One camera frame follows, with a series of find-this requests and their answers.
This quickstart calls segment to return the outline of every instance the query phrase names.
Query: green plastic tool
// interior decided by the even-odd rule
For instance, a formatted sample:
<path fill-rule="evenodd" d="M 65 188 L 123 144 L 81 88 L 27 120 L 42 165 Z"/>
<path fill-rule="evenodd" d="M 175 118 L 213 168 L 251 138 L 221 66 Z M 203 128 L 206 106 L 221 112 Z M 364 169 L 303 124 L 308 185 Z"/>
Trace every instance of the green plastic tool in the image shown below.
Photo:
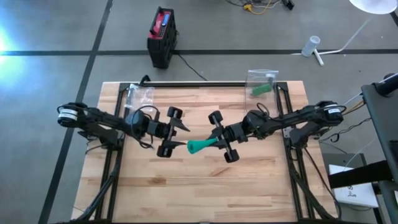
<path fill-rule="evenodd" d="M 199 140 L 199 141 L 189 140 L 187 143 L 188 152 L 190 154 L 197 153 L 198 151 L 201 151 L 202 149 L 206 148 L 207 146 L 213 144 L 214 142 L 217 142 L 217 138 L 207 139 L 207 140 Z"/>
<path fill-rule="evenodd" d="M 271 90 L 272 90 L 271 85 L 267 83 L 267 84 L 261 85 L 259 87 L 253 88 L 251 91 L 251 94 L 252 94 L 252 96 L 259 96 L 263 93 L 268 93 Z"/>

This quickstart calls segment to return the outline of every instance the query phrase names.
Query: plastic bag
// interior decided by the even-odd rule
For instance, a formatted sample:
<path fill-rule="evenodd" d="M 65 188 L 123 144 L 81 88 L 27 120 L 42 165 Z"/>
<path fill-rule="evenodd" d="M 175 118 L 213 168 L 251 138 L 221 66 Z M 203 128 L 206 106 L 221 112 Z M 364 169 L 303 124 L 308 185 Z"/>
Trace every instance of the plastic bag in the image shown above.
<path fill-rule="evenodd" d="M 250 110 L 258 110 L 258 103 L 262 103 L 268 110 L 269 116 L 276 117 L 279 115 L 276 107 L 276 76 L 279 71 L 276 70 L 249 70 L 246 77 L 246 87 L 244 92 L 244 102 L 246 112 Z"/>
<path fill-rule="evenodd" d="M 130 84 L 127 94 L 127 100 L 124 107 L 129 108 L 131 111 L 138 110 L 141 106 L 154 104 L 154 87 L 142 87 L 135 84 Z M 153 108 L 143 108 L 142 111 L 151 112 Z"/>

